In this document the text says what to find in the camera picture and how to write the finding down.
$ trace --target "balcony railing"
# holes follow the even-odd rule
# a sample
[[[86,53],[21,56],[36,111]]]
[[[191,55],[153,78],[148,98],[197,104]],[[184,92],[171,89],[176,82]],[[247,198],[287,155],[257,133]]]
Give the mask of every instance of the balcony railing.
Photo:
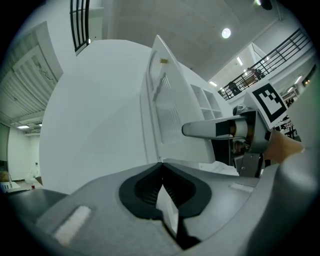
[[[219,90],[219,93],[226,101],[233,98],[287,62],[309,42],[310,39],[301,29],[297,29],[274,50],[251,66],[251,71],[247,70],[243,72],[223,87],[223,89]]]
[[[91,42],[89,38],[89,4],[90,0],[81,0],[80,8],[80,0],[76,0],[74,10],[74,1],[70,0],[71,31],[76,54],[81,52]]]

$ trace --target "linear light fixture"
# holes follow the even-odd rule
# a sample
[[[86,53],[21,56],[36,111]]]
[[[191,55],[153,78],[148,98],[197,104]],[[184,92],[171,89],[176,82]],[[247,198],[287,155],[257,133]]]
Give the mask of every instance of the linear light fixture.
[[[242,63],[242,61],[241,61],[240,57],[236,57],[236,59],[237,59],[237,61],[239,62],[239,64],[242,66],[242,65],[243,65],[243,63]]]
[[[29,126],[28,125],[21,125],[21,126],[18,126],[18,128],[19,129],[27,129],[27,128],[29,128]]]
[[[213,85],[213,86],[218,86],[215,82],[210,81],[209,84]]]
[[[298,79],[295,81],[295,83],[294,83],[294,84],[299,83],[301,78],[302,78],[302,75],[300,75],[300,76],[298,77]]]

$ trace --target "fluorescent light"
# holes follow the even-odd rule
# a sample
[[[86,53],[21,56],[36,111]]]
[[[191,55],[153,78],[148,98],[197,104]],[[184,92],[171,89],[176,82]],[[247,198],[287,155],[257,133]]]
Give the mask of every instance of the fluorescent light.
[[[298,79],[295,81],[294,84],[299,83],[299,81],[300,81],[301,78],[302,78],[302,75],[300,75],[300,76],[298,77]]]
[[[225,28],[224,30],[222,30],[222,37],[223,38],[228,38],[231,35],[231,30],[229,28]]]
[[[21,126],[18,126],[18,128],[19,129],[27,129],[27,128],[29,128],[29,126],[28,125],[21,125]]]
[[[209,84],[213,85],[213,86],[217,86],[217,84],[215,82],[210,81]]]
[[[239,62],[239,64],[242,66],[243,63],[242,63],[241,59],[240,59],[239,57],[236,57],[236,59],[237,59],[237,61]]]

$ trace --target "round ceiling light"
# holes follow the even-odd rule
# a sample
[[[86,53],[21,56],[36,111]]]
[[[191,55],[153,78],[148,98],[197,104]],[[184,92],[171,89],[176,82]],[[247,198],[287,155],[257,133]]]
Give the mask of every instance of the round ceiling light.
[[[222,30],[222,37],[223,38],[228,38],[231,35],[231,30],[229,28],[225,28],[224,30]]]

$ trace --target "open white door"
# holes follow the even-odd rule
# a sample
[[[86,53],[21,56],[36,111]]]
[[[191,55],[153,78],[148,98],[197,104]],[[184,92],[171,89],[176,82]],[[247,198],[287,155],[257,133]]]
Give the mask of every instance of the open white door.
[[[143,82],[147,88],[157,156],[160,159],[214,162],[209,140],[182,134],[183,124],[202,121],[204,116],[179,62],[158,35]]]

